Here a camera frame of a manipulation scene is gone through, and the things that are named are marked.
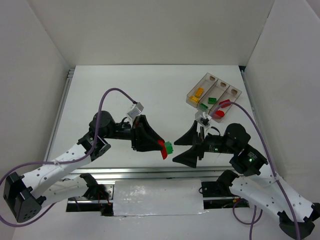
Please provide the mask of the red curved lego brick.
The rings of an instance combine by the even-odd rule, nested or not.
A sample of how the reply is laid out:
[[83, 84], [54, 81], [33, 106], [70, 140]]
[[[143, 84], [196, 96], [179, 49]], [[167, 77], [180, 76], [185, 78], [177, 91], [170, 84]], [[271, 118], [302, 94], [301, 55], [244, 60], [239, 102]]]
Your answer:
[[165, 160], [168, 157], [168, 152], [166, 149], [165, 142], [163, 140], [158, 140], [157, 142], [161, 146], [160, 152], [161, 152], [162, 159]]

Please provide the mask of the red round lego brick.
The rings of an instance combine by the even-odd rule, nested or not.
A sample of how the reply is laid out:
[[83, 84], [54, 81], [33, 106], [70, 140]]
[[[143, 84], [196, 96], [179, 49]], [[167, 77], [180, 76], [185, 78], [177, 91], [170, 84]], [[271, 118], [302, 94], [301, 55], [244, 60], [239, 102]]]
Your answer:
[[214, 115], [213, 115], [213, 118], [214, 119], [222, 119], [223, 117], [225, 116], [225, 112], [222, 111], [222, 110], [217, 110]]

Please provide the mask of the long green lego brick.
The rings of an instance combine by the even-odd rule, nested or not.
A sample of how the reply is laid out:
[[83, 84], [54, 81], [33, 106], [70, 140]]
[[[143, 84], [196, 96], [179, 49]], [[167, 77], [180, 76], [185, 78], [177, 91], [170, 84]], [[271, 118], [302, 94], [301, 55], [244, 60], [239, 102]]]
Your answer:
[[206, 111], [208, 110], [208, 106], [205, 105], [204, 103], [201, 103], [201, 104], [199, 105], [199, 109], [202, 110], [202, 111], [204, 111], [204, 112], [206, 112]]

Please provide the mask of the yellow black striped lego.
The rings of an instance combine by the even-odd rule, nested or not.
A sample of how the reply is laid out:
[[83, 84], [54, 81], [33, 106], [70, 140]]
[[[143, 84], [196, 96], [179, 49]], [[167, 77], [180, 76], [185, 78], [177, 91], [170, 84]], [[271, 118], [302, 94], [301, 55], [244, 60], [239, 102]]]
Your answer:
[[200, 101], [200, 99], [197, 98], [197, 97], [195, 97], [195, 96], [191, 96], [191, 97], [189, 98], [189, 100], [190, 100], [192, 103], [194, 103], [194, 104], [198, 104], [199, 101]]

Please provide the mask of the small green lego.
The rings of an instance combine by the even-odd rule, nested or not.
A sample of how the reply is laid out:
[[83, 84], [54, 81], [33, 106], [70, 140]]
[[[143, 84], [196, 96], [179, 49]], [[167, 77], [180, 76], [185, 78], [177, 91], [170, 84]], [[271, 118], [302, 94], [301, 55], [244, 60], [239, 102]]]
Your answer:
[[216, 102], [217, 102], [217, 99], [216, 99], [215, 97], [209, 97], [209, 98], [207, 99], [207, 103], [208, 103], [209, 105], [214, 105], [214, 104], [216, 104]]

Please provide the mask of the red rectangular lego brick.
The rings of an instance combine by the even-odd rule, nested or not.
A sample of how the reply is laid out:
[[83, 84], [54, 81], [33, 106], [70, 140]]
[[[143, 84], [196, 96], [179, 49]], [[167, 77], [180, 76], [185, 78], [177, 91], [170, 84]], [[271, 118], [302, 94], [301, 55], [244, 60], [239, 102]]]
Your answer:
[[219, 107], [224, 109], [231, 105], [231, 101], [229, 99], [223, 100], [219, 103]]

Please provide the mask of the yellow lego brick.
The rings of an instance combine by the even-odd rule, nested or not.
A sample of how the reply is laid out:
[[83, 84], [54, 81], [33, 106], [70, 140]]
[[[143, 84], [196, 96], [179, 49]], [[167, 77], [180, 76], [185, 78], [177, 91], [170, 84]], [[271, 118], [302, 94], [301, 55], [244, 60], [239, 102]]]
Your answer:
[[199, 88], [195, 91], [194, 96], [197, 97], [197, 98], [200, 98], [203, 93], [204, 93], [204, 89], [203, 89], [202, 87], [199, 87]]

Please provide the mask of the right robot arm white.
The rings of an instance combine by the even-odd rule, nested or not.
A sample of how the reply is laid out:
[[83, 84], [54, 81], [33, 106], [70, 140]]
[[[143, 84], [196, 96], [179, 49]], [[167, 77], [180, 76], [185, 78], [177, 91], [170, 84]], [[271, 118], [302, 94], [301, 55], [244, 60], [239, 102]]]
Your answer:
[[320, 217], [319, 203], [296, 192], [281, 176], [272, 171], [267, 158], [249, 144], [251, 136], [239, 123], [231, 123], [223, 135], [205, 134], [194, 121], [178, 140], [177, 146], [190, 149], [173, 158], [173, 162], [196, 168], [205, 153], [231, 155], [232, 170], [225, 170], [215, 182], [202, 183], [204, 196], [239, 196], [273, 217], [280, 229], [292, 239], [304, 239]]

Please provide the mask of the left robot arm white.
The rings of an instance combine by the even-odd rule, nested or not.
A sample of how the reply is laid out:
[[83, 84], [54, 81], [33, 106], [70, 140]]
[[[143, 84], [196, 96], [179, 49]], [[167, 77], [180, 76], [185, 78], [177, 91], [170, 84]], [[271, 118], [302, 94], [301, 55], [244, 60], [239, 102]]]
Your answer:
[[89, 131], [68, 151], [33, 171], [22, 175], [13, 171], [5, 177], [3, 198], [15, 220], [23, 224], [42, 208], [68, 198], [108, 201], [109, 191], [90, 173], [67, 177], [105, 154], [111, 148], [107, 139], [129, 140], [133, 150], [159, 151], [163, 159], [173, 152], [150, 127], [145, 115], [136, 116], [132, 123], [125, 119], [117, 123], [108, 111], [96, 113]]

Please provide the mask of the clear bin for green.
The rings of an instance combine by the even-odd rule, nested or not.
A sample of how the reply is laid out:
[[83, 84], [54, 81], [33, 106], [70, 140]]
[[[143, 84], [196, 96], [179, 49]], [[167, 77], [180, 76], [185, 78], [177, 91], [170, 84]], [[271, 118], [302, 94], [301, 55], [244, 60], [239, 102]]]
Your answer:
[[[223, 96], [223, 94], [228, 90], [229, 87], [230, 87], [230, 85], [228, 83], [218, 79], [214, 83], [213, 87], [211, 87], [211, 89], [204, 95], [204, 97], [200, 101], [200, 104], [203, 103], [208, 106], [208, 110], [205, 111], [207, 114], [209, 114], [211, 112], [213, 107], [217, 106], [218, 101]], [[216, 104], [208, 104], [208, 98], [216, 98], [217, 99]]]

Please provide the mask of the clear bin for yellow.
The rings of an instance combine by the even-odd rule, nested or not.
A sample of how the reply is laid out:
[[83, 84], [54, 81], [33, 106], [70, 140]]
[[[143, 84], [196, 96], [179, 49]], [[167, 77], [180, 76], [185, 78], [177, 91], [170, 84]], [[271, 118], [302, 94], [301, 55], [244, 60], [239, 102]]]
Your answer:
[[197, 108], [205, 94], [213, 87], [218, 78], [210, 73], [206, 73], [202, 79], [186, 95], [186, 103]]

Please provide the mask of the clear bin for red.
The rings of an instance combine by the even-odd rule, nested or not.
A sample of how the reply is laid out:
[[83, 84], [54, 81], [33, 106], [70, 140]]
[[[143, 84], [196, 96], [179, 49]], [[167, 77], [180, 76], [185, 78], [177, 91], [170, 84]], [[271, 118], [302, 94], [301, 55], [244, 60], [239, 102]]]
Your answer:
[[229, 86], [219, 97], [217, 102], [209, 109], [209, 115], [212, 119], [220, 123], [227, 115], [232, 103], [236, 102], [241, 94], [241, 90], [233, 86]]

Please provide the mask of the white foil cover plate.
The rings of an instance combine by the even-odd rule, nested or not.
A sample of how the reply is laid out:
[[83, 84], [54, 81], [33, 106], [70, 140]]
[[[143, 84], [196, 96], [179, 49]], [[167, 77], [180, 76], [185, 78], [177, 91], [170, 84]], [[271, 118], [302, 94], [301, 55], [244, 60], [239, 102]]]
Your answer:
[[117, 181], [113, 193], [115, 216], [186, 216], [203, 214], [201, 181]]

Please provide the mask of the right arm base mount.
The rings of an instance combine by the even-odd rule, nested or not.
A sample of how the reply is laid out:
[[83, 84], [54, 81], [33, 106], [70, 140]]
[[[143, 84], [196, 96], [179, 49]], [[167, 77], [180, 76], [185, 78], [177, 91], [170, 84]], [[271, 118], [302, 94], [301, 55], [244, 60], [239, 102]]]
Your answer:
[[222, 183], [218, 181], [202, 181], [198, 192], [203, 197], [203, 206], [205, 210], [210, 209], [232, 209], [248, 208], [249, 203], [246, 200], [240, 200], [240, 197], [225, 190]]

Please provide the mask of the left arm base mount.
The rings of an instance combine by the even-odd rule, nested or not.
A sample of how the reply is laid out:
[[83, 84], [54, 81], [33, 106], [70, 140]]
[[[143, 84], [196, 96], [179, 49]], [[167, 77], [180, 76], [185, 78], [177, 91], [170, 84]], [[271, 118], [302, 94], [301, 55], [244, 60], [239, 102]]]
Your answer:
[[99, 213], [104, 217], [114, 216], [115, 184], [104, 184], [104, 189], [93, 195], [74, 196], [67, 199], [67, 213]]

